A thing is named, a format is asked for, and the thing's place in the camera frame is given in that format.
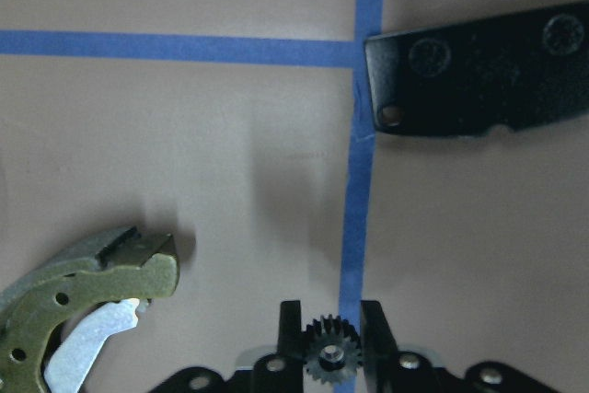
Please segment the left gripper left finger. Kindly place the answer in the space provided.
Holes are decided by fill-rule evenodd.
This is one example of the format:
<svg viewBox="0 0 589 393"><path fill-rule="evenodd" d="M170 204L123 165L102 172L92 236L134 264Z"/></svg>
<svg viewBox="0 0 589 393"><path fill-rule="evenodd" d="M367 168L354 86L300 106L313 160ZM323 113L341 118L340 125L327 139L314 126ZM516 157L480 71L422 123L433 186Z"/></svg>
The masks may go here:
<svg viewBox="0 0 589 393"><path fill-rule="evenodd" d="M277 354L284 362L284 368L278 372L280 392L304 391L303 347L301 303L299 300L282 301L277 341Z"/></svg>

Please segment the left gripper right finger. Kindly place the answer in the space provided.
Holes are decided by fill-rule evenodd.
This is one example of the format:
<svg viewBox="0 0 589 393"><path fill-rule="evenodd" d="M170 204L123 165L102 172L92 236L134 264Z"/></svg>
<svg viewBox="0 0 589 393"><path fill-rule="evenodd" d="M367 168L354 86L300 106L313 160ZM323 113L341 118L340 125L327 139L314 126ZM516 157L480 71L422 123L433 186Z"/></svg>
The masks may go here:
<svg viewBox="0 0 589 393"><path fill-rule="evenodd" d="M398 345L378 301L361 301L361 342L367 391L391 392L392 358Z"/></svg>

